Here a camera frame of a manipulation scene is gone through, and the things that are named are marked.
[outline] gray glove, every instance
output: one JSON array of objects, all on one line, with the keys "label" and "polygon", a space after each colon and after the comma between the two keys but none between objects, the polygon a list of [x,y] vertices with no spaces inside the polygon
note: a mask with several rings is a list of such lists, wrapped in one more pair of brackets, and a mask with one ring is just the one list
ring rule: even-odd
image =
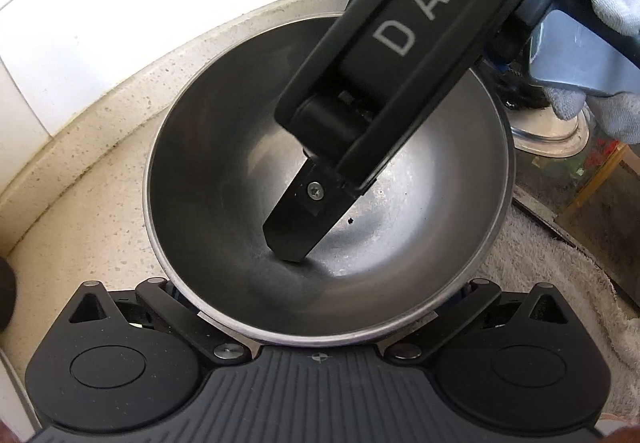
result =
[{"label": "gray glove", "polygon": [[[640,0],[591,0],[593,11],[622,35],[640,33]],[[618,93],[609,98],[586,96],[581,91],[543,88],[554,112],[562,120],[574,118],[586,102],[605,133],[626,144],[640,144],[640,97]]]}]

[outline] ribbed black surface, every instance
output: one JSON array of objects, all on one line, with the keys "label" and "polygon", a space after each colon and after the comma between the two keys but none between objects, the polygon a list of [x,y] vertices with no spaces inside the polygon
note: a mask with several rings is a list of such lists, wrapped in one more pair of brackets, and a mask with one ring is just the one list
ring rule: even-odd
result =
[{"label": "ribbed black surface", "polygon": [[[88,443],[47,428],[37,443]],[[373,349],[265,347],[258,359],[218,369],[181,412],[118,443],[585,443],[588,431],[548,439],[501,435],[472,425],[443,404],[424,373],[394,367]]]}]

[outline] circular black pad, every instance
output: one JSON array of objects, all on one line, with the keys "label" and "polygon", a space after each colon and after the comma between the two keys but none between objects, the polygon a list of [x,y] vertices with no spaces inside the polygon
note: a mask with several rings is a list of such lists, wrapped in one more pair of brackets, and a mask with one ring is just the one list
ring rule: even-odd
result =
[{"label": "circular black pad", "polygon": [[134,327],[98,282],[82,285],[29,363],[38,415],[73,431],[114,433],[149,425],[187,402],[200,381],[179,338]]},{"label": "circular black pad", "polygon": [[102,346],[78,355],[71,364],[71,374],[87,387],[112,389],[140,378],[145,367],[145,357],[135,349]]},{"label": "circular black pad", "polygon": [[595,423],[610,384],[609,368],[575,313],[558,290],[542,286],[506,324],[447,344],[434,370],[457,410],[513,435]]},{"label": "circular black pad", "polygon": [[547,387],[560,380],[566,365],[544,347],[511,346],[500,349],[491,360],[494,373],[519,387]]}]

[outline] speckled stone surface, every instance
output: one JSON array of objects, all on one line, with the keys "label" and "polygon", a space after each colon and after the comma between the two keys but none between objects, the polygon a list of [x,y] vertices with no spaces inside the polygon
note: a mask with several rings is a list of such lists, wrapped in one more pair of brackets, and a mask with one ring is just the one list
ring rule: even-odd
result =
[{"label": "speckled stone surface", "polygon": [[120,140],[165,109],[213,58],[290,20],[342,11],[348,0],[281,0],[175,49],[95,102],[47,144],[0,195],[0,255]]},{"label": "speckled stone surface", "polygon": [[97,279],[110,290],[132,289],[148,277],[164,276],[142,213],[146,155],[163,115],[89,169],[12,251],[18,298],[0,344],[20,378],[81,282]]}]

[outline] metal screw head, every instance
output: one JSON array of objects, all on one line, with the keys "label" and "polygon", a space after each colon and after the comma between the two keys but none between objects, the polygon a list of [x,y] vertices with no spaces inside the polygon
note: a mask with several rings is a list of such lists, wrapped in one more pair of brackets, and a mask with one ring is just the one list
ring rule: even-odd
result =
[{"label": "metal screw head", "polygon": [[306,193],[313,201],[319,201],[324,197],[324,188],[317,181],[312,181],[306,186]]},{"label": "metal screw head", "polygon": [[399,343],[389,347],[386,354],[399,360],[414,360],[422,354],[422,350],[415,344]]},{"label": "metal screw head", "polygon": [[213,354],[222,360],[235,360],[244,355],[244,347],[233,342],[220,344],[213,350]]}]

